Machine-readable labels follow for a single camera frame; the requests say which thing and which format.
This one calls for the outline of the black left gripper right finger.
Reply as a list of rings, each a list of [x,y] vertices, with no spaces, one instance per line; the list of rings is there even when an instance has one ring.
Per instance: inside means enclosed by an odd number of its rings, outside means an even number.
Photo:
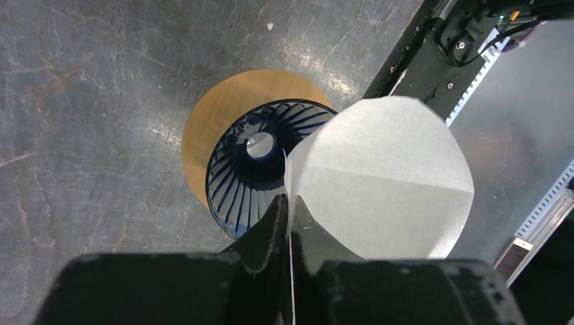
[[[504,279],[468,259],[362,259],[292,205],[295,324],[524,324]]]

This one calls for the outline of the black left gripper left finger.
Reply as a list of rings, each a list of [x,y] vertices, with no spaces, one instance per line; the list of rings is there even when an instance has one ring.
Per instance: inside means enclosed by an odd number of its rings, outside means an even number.
[[[35,324],[275,324],[288,318],[288,199],[218,253],[89,254],[55,279]]]

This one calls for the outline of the blue plastic coffee dripper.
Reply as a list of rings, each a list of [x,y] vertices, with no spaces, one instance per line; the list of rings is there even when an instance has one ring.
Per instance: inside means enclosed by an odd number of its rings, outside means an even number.
[[[285,194],[285,157],[336,115],[303,99],[268,102],[244,113],[220,137],[208,160],[208,208],[221,229],[238,239]]]

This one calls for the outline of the single white paper filter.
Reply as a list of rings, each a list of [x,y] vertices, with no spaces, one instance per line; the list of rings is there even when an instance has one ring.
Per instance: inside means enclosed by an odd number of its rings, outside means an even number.
[[[412,97],[360,100],[286,158],[290,202],[364,259],[444,259],[474,198],[445,122]]]

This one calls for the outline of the wooden ring dripper stand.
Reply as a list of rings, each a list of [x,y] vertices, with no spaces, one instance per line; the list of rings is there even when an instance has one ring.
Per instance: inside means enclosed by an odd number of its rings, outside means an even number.
[[[210,89],[195,105],[183,130],[181,160],[192,192],[205,207],[208,162],[227,128],[253,108],[287,99],[332,107],[324,92],[308,79],[270,68],[235,74]]]

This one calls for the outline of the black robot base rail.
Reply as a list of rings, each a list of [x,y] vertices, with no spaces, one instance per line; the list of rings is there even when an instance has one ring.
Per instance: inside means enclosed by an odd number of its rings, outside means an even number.
[[[363,98],[419,99],[451,125],[507,39],[486,1],[423,1]]]

